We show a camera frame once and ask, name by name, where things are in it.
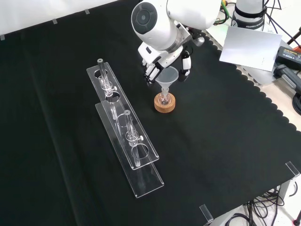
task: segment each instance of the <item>black tablecloth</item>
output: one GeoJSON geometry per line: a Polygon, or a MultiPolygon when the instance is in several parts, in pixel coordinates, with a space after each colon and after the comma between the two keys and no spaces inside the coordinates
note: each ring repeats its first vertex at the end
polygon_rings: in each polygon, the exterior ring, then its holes
{"type": "Polygon", "coordinates": [[[0,42],[0,225],[202,225],[293,177],[300,132],[207,39],[190,77],[153,106],[141,41],[118,1],[6,35],[0,42]],[[86,69],[109,62],[160,159],[165,186],[140,199],[95,109],[86,69]]]}

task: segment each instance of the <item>white wall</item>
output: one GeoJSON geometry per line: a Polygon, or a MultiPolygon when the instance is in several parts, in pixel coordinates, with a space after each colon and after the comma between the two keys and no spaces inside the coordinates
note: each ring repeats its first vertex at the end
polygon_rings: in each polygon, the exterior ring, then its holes
{"type": "Polygon", "coordinates": [[[54,18],[115,0],[0,0],[0,34],[7,34],[54,18]]]}

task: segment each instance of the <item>white paper sheet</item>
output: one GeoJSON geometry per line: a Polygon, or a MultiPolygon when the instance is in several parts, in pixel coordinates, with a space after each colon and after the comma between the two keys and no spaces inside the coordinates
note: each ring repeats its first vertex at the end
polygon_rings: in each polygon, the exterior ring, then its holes
{"type": "Polygon", "coordinates": [[[229,27],[220,61],[272,71],[282,35],[229,27]]]}

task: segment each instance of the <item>floor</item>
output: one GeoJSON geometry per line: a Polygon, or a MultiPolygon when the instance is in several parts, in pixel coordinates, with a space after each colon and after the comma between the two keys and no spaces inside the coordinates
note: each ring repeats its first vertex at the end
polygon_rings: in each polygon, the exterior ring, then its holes
{"type": "MultiPolygon", "coordinates": [[[[300,20],[300,12],[298,10],[301,9],[301,0],[280,0],[282,10],[273,10],[272,18],[280,24],[289,34],[294,36],[297,31],[299,30],[301,26],[301,20],[300,20]]],[[[269,7],[273,6],[273,1],[270,0],[268,3],[269,7]]],[[[230,15],[233,14],[234,6],[229,5],[228,11],[230,15]]],[[[227,34],[228,26],[230,25],[230,20],[227,21],[225,24],[219,25],[219,26],[212,26],[207,31],[223,46],[224,40],[227,34]]],[[[267,26],[268,29],[274,31],[274,28],[272,26],[267,26]]],[[[279,34],[282,34],[282,39],[287,42],[290,40],[288,35],[286,35],[281,29],[277,29],[279,34]]],[[[301,43],[301,37],[297,39],[299,44],[301,43]]],[[[296,47],[297,44],[292,43],[291,47],[296,47]]],[[[300,185],[301,189],[301,177],[297,177],[295,179],[297,184],[300,185]]],[[[295,185],[294,182],[290,183],[290,186],[288,188],[287,195],[285,197],[285,205],[284,207],[278,207],[278,214],[275,220],[274,225],[275,226],[291,226],[292,221],[297,218],[299,212],[301,211],[301,191],[298,191],[297,194],[293,197],[289,197],[290,194],[293,194],[295,191],[295,185]]],[[[274,215],[275,215],[275,206],[268,207],[269,214],[267,218],[265,218],[265,222],[268,226],[272,224],[274,215]]],[[[239,213],[246,214],[247,209],[244,206],[241,206],[238,210],[239,213]]],[[[264,222],[254,216],[255,223],[257,226],[264,226],[264,222]]],[[[247,221],[243,218],[235,218],[231,221],[230,226],[248,226],[249,224],[247,221]]]]}
{"type": "MultiPolygon", "coordinates": [[[[295,179],[298,185],[301,186],[301,177],[295,179]]],[[[297,218],[299,212],[301,211],[301,191],[298,191],[295,196],[289,197],[290,194],[295,192],[294,183],[290,183],[290,186],[285,197],[285,205],[283,207],[278,207],[278,214],[274,223],[274,226],[291,226],[292,221],[297,218]]],[[[275,215],[275,206],[268,207],[269,214],[265,218],[265,222],[268,226],[272,224],[275,215]]],[[[238,210],[239,213],[247,214],[246,207],[242,206],[238,210]]],[[[254,215],[254,221],[257,226],[265,226],[264,222],[254,215]]],[[[235,218],[231,221],[230,226],[248,226],[249,223],[243,218],[235,218]]]]}

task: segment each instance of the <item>funnel stem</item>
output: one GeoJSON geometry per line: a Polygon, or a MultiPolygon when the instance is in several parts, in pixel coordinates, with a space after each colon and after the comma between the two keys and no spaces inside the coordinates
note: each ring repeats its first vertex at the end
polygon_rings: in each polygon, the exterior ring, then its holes
{"type": "Polygon", "coordinates": [[[166,89],[165,89],[165,88],[162,87],[161,90],[162,90],[162,95],[164,96],[164,98],[167,98],[169,88],[166,88],[166,89]]]}

